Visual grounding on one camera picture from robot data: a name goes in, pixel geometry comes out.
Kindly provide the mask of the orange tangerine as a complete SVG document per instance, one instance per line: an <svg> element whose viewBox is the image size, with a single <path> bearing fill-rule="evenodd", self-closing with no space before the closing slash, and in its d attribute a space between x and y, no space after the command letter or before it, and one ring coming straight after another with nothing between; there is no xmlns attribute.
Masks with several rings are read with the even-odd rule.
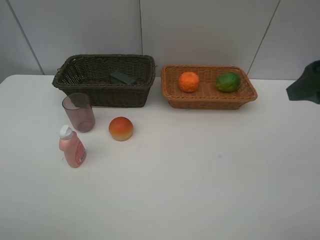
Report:
<svg viewBox="0 0 320 240"><path fill-rule="evenodd" d="M178 79L179 89L185 93L195 92L199 88L200 78L192 72L184 72Z"/></svg>

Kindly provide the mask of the black square dropper bottle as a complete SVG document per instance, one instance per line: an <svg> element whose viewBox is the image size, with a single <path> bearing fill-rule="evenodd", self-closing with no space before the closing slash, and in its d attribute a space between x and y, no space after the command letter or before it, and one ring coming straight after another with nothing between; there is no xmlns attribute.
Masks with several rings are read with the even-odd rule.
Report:
<svg viewBox="0 0 320 240"><path fill-rule="evenodd" d="M109 78L112 84L135 85L137 83L136 79L119 71L114 71L110 73Z"/></svg>

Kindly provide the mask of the green lime fruit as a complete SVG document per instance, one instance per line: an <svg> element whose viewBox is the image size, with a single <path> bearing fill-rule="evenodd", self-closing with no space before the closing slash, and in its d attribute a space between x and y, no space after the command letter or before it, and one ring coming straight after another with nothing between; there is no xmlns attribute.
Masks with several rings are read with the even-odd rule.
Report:
<svg viewBox="0 0 320 240"><path fill-rule="evenodd" d="M231 93L236 92L241 84L241 78L234 72L228 72L220 75L216 81L215 86L220 92Z"/></svg>

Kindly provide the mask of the translucent purple plastic cup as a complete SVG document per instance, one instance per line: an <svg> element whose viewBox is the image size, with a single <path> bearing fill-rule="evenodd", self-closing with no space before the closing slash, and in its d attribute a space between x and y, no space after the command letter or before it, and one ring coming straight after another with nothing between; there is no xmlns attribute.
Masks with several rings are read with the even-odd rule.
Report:
<svg viewBox="0 0 320 240"><path fill-rule="evenodd" d="M73 128L81 133L91 131L96 123L89 97L84 93L73 93L62 101L70 123Z"/></svg>

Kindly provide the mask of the red-orange peach fruit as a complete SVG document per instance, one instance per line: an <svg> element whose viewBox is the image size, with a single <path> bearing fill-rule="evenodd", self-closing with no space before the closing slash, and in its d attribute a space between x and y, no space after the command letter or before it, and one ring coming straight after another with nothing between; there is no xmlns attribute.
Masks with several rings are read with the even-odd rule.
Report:
<svg viewBox="0 0 320 240"><path fill-rule="evenodd" d="M119 116L110 122L108 131L114 140L123 142L133 135L134 126L128 118Z"/></svg>

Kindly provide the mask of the light orange wicker basket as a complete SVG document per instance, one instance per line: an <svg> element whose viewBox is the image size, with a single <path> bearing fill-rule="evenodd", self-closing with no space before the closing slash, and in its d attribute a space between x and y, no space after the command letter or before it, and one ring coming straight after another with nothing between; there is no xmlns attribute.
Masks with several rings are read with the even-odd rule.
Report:
<svg viewBox="0 0 320 240"><path fill-rule="evenodd" d="M198 75L196 91L187 93L180 90L178 80L185 72ZM237 91L217 90L216 80L225 73L235 73L240 77ZM168 64L161 70L161 90L168 103L177 109L236 110L258 98L247 74L237 66Z"/></svg>

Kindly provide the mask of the dark brown wicker basket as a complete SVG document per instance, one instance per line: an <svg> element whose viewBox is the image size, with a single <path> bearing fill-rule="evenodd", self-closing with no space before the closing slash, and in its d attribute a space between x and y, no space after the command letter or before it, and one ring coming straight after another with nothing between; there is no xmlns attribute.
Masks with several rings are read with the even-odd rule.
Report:
<svg viewBox="0 0 320 240"><path fill-rule="evenodd" d="M137 83L112 83L113 72L125 74ZM78 54L57 70L52 84L66 95L86 94L93 107L141 108L155 77L155 60L149 55Z"/></svg>

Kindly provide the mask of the pink bottle with white cap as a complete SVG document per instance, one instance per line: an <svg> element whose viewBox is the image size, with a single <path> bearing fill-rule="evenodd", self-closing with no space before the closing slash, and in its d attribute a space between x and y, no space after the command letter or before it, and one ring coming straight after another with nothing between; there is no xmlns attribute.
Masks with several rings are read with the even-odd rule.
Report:
<svg viewBox="0 0 320 240"><path fill-rule="evenodd" d="M77 133L68 125L59 131L59 149L64 153L66 162L72 168L78 168L85 161L87 152Z"/></svg>

